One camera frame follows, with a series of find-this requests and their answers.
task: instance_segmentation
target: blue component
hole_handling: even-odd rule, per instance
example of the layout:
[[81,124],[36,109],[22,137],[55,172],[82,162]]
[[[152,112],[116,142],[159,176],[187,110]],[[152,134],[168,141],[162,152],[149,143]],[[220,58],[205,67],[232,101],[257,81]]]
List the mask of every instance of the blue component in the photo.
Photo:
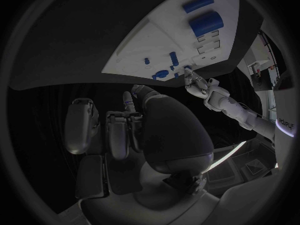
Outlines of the blue component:
[[156,80],[156,78],[160,78],[160,79],[163,79],[163,78],[165,78],[167,75],[169,74],[169,71],[168,70],[161,70],[161,71],[158,71],[155,75],[153,75],[153,76],[155,76],[155,80]]
[[216,11],[212,11],[190,21],[189,25],[197,38],[224,27],[223,20]]
[[150,63],[149,58],[145,58],[145,64],[148,65]]
[[206,5],[213,4],[213,3],[214,3],[214,0],[195,0],[195,1],[189,2],[186,5],[183,5],[183,9],[188,14],[192,11],[195,11],[196,9],[202,8]]
[[172,51],[170,53],[170,57],[171,57],[171,60],[172,60],[172,63],[173,63],[173,66],[178,66],[179,65],[179,62],[178,62],[178,59],[177,59],[177,56],[176,56],[176,52]]

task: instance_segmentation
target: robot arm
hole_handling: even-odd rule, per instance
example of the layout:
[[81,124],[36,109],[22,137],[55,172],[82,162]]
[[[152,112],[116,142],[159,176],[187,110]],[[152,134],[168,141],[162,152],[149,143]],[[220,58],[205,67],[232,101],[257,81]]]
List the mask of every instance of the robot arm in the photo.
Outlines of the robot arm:
[[228,117],[237,120],[244,129],[254,130],[274,143],[275,124],[257,117],[257,113],[250,109],[244,109],[230,97],[227,90],[218,86],[218,80],[211,78],[207,83],[189,68],[185,68],[184,80],[186,90],[204,99],[204,105],[207,108],[216,112],[222,111]]

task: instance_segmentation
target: glowing light strip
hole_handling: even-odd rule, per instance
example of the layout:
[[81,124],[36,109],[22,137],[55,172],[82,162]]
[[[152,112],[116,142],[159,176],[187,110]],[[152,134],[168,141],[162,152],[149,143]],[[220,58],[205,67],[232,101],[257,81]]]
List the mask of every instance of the glowing light strip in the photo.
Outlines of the glowing light strip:
[[223,163],[226,159],[228,159],[232,154],[234,154],[237,150],[239,150],[247,141],[243,141],[241,142],[239,145],[236,146],[236,148],[234,148],[231,152],[229,152],[228,154],[226,154],[224,157],[222,157],[220,160],[216,161],[215,163],[213,163],[210,168],[207,170],[207,172],[213,168],[215,168],[216,166],[218,166],[219,164]]
[[289,136],[292,137],[292,138],[294,137],[293,134],[288,133],[287,131],[285,131],[283,128],[281,128],[281,127],[279,126],[277,119],[276,119],[276,126],[277,126],[277,128],[279,128],[280,131],[282,131],[282,132],[285,133],[286,135],[289,135]]

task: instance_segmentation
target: white panel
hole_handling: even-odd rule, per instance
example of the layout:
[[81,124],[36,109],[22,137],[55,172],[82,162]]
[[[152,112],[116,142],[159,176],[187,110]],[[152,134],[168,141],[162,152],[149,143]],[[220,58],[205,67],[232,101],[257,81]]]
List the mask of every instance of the white panel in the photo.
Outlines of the white panel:
[[[227,60],[236,36],[239,0],[214,0],[212,4],[186,13],[183,5],[191,1],[166,0],[156,7],[121,42],[102,73],[152,79],[156,72],[168,70],[167,77],[158,78],[167,81],[174,78],[175,73],[182,75],[186,65],[195,70]],[[224,27],[198,40],[189,21],[212,11],[219,13]],[[171,52],[176,52],[179,61],[174,71],[170,68],[173,65]]]

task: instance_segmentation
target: white light strip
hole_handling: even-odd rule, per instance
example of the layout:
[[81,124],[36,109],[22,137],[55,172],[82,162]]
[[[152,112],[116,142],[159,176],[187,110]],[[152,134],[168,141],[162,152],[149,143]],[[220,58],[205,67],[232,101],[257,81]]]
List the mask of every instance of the white light strip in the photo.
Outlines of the white light strip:
[[228,154],[226,154],[224,157],[222,157],[220,160],[216,161],[215,163],[213,163],[210,168],[207,170],[207,172],[213,168],[215,168],[216,166],[218,166],[219,164],[221,164],[222,162],[224,162],[226,159],[228,159],[232,154],[234,154],[237,150],[239,150],[247,141],[243,141],[241,142],[239,145],[236,146],[236,148],[234,148],[231,152],[229,152]]
[[287,131],[285,131],[283,128],[281,128],[281,127],[279,126],[277,119],[276,119],[276,126],[277,126],[277,128],[279,128],[280,131],[284,132],[286,135],[289,135],[289,136],[292,137],[292,138],[294,137],[293,134],[288,133]]

